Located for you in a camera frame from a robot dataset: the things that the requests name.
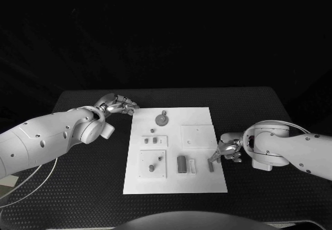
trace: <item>black table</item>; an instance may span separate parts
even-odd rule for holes
[[[141,89],[66,91],[53,112],[93,105],[114,92],[131,98],[141,108],[209,107],[215,136],[244,131],[261,120],[290,121],[274,91],[267,87]],[[1,212],[1,225],[11,229],[96,228],[156,213],[182,210],[220,212],[261,222],[310,220],[332,229],[332,183],[291,165],[270,172],[222,159],[228,186],[225,194],[122,195],[130,143],[131,117],[115,114],[106,118],[115,127],[108,140],[73,146],[57,160],[49,181],[36,193]],[[53,161],[29,183],[11,194],[20,199],[46,178]],[[18,182],[30,174],[27,170]]]

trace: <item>white cable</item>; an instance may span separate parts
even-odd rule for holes
[[[296,125],[296,124],[293,124],[293,123],[288,123],[288,122],[285,122],[285,121],[267,120],[267,121],[259,121],[258,123],[261,123],[261,122],[278,122],[278,123],[281,123],[281,124],[284,124],[284,125],[288,125],[288,126],[297,128],[303,133],[310,133],[310,132],[309,132],[304,128],[301,128],[298,125]]]
[[[20,202],[20,201],[21,201],[26,197],[29,197],[29,195],[31,195],[33,192],[42,187],[42,185],[44,184],[46,180],[47,180],[49,177],[50,177],[50,174],[52,174],[52,172],[53,172],[53,168],[54,168],[56,162],[57,162],[57,158],[54,159],[54,163],[53,163],[53,167],[52,167],[50,173],[49,173],[46,179],[43,180],[42,184],[37,186],[37,188],[36,188],[21,199],[18,199],[16,202],[13,202],[13,203],[10,203],[10,204],[7,204],[7,205],[4,205],[4,206],[0,206],[0,208],[7,207],[7,206],[13,205],[14,203]]]
[[[29,181],[29,179],[31,178],[31,176],[36,174],[36,171],[40,169],[42,165],[36,168],[34,172],[31,173],[31,175],[24,179],[24,181],[0,197],[0,200],[8,196],[21,186],[23,184]]]

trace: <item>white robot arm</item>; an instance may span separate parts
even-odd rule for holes
[[[216,152],[209,161],[218,161],[220,155],[241,162],[241,147],[252,158],[252,167],[271,171],[272,166],[291,163],[297,169],[332,180],[332,137],[304,134],[288,137],[288,125],[281,121],[262,121],[244,133],[226,133],[220,136]]]
[[[134,109],[137,104],[111,93],[93,106],[40,116],[13,127],[0,134],[0,178],[47,163],[99,135],[108,139],[114,127],[105,123],[106,116],[132,115]]]

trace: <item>black background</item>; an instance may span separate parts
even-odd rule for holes
[[[322,8],[1,5],[0,130],[47,114],[65,90],[270,86],[293,121],[329,134],[330,69]]]

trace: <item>table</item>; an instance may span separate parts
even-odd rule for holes
[[[93,105],[114,92],[131,98],[141,108],[209,107],[215,136],[244,131],[261,120],[290,121],[274,91],[268,87],[140,89],[66,91],[53,112]],[[294,166],[274,167],[270,172],[222,159],[226,194],[122,195],[130,142],[131,117],[115,114],[106,118],[115,127],[108,140],[72,147],[59,157],[49,181],[36,193],[1,212],[1,226],[11,229],[60,229],[115,227],[121,223],[170,211],[212,211],[261,222],[310,220],[332,229],[332,183]],[[47,163],[29,183],[11,194],[20,199],[46,178]],[[30,174],[23,173],[18,182]]]

